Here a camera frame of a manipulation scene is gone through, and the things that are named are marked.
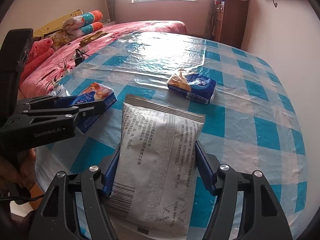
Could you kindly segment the left hand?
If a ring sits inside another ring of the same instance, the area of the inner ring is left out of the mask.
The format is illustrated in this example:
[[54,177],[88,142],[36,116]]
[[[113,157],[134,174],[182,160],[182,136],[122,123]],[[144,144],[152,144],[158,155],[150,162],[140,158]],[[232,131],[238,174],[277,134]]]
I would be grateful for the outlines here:
[[1,195],[8,194],[10,183],[16,183],[22,188],[31,190],[36,183],[35,163],[36,148],[28,150],[19,169],[14,168],[11,163],[1,158]]

